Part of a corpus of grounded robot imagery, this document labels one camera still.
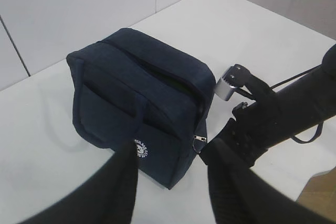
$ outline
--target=black cable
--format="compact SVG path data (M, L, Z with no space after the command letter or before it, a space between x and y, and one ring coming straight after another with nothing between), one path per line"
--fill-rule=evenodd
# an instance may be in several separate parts
M244 89L238 88L236 89L236 92L250 100L255 100L255 98L253 97L252 94L250 94L249 92L245 91Z
M291 78L289 78L289 79L287 79L287 80L284 80L284 81L282 81L282 82L279 82L278 84L273 85L273 86L271 87L271 89L275 89L275 88L277 88L277 87L279 87L279 86L281 86L281 85L283 85L283 84L285 84L285 83L287 83L287 82L289 82L289 81L292 81L292 80L294 80L294 79L296 79L296 78L298 78L298 77L300 77L300 76L304 76L305 74L309 73L310 71L314 70L315 68L318 68L319 66L321 66L321 65L318 65L318 66L316 66L316 67L313 67L313 68L311 68L311 69L308 69L308 70L306 70L305 72L299 73L299 74L297 74L296 76L293 76L293 77L291 77Z

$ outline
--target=navy blue bag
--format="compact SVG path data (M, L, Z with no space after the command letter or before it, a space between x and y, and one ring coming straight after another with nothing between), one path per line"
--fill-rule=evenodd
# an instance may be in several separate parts
M70 53L73 124L99 148L138 147L139 167L171 189L206 138L215 78L206 64L139 31L123 28Z

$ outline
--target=zipper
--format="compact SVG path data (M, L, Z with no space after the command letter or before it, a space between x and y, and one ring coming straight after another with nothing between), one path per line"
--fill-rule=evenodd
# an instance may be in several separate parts
M166 76L168 78L172 78L172 81L178 81L178 83L181 84L185 88L185 90L188 90L189 92L183 92L183 90L177 87L172 87L172 88L174 88L175 90L179 90L180 92L184 93L185 95L187 95L188 97L196 101L197 111L196 111L195 128L197 127L199 121L201 120L205 112L205 102L204 102L203 96L200 93L200 91L192 83L181 78L180 76L172 74L168 71L165 71L164 69L161 69L153 64L148 63L147 61L137 58L135 55L133 55L129 51L125 50L124 48L119 47L118 45L116 45L115 43L111 41L100 41L100 42L117 48L118 50L123 52L130 60L137 63L137 65L140 66L144 71L156 77L164 84L172 87L171 84L167 83L167 80L166 81L162 80L162 77L160 76Z

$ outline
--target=wall tile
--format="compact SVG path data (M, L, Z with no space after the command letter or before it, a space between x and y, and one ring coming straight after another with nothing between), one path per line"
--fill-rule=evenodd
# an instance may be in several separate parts
M32 73L155 13L155 0L0 0Z

